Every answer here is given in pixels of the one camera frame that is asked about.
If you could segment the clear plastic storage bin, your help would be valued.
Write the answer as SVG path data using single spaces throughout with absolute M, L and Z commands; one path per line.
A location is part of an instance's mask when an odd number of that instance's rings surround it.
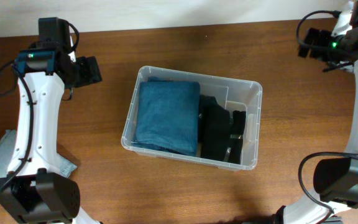
M 158 77 L 169 81 L 190 81 L 200 84 L 200 93 L 213 96 L 217 103 L 226 110 L 245 111 L 246 123 L 242 137 L 241 161 L 239 164 L 203 159 L 198 156 L 184 156 L 169 152 L 156 151 L 149 148 L 133 145 L 137 112 L 139 105 L 140 83 L 146 82 L 149 77 Z M 259 149 L 259 131 L 262 109 L 262 85 L 255 81 L 234 78 L 216 77 L 198 73 L 170 70 L 152 66 L 140 68 L 134 87 L 126 123 L 121 138 L 121 145 L 128 151 L 142 156 L 162 157 L 207 166 L 215 166 L 227 170 L 252 170 L 257 165 Z

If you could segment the light blue jeans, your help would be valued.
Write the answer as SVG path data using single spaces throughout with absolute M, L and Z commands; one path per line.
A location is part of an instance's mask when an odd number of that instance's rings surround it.
M 16 130 L 7 129 L 5 135 L 0 139 L 0 178 L 7 174 L 7 167 L 12 159 L 13 148 L 16 143 Z M 60 159 L 60 175 L 69 177 L 77 169 L 77 165 L 58 155 Z

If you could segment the black garment small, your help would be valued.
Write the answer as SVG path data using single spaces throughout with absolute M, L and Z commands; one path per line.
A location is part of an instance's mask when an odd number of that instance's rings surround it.
M 214 96 L 200 95 L 199 106 L 198 106 L 198 142 L 203 142 L 203 115 L 207 107 L 214 105 L 218 106 L 218 102 Z

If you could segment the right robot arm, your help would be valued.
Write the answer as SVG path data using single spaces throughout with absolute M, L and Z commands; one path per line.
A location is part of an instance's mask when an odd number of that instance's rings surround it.
M 316 152 L 298 167 L 304 196 L 282 206 L 267 223 L 341 223 L 340 212 L 358 208 L 358 1 L 349 9 L 329 11 L 332 31 L 310 28 L 298 39 L 300 57 L 326 62 L 326 72 L 346 70 L 355 76 L 356 96 L 351 134 L 344 152 Z

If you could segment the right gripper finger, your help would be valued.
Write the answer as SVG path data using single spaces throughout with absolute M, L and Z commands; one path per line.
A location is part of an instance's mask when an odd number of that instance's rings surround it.
M 328 47 L 330 43 L 330 31 L 328 30 L 319 30 L 319 29 L 310 29 L 311 36 L 311 45 L 315 47 Z M 310 57 L 317 60 L 327 60 L 328 53 L 323 50 L 311 50 Z
M 309 54 L 310 48 L 305 47 L 305 45 L 313 45 L 318 37 L 318 30 L 314 28 L 310 28 L 307 31 L 305 38 L 303 39 L 303 44 L 300 44 L 300 48 L 298 51 L 298 56 L 306 58 Z

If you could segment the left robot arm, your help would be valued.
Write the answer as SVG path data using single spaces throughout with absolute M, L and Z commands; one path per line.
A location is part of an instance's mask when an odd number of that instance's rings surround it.
M 0 205 L 17 223 L 93 223 L 78 184 L 61 175 L 58 112 L 63 94 L 102 80 L 94 57 L 76 57 L 80 35 L 64 19 L 39 19 L 39 39 L 10 61 L 20 93 L 16 143 L 0 178 Z

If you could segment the dark blue jeans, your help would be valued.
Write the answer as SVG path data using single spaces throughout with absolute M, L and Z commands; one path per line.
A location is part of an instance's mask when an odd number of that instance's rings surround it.
M 139 147 L 195 156 L 199 101 L 197 82 L 142 82 L 132 142 Z

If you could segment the black garment large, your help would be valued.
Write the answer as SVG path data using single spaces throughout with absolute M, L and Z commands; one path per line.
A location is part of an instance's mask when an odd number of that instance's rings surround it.
M 230 112 L 220 105 L 207 107 L 203 115 L 200 157 L 232 164 L 241 163 L 246 112 Z

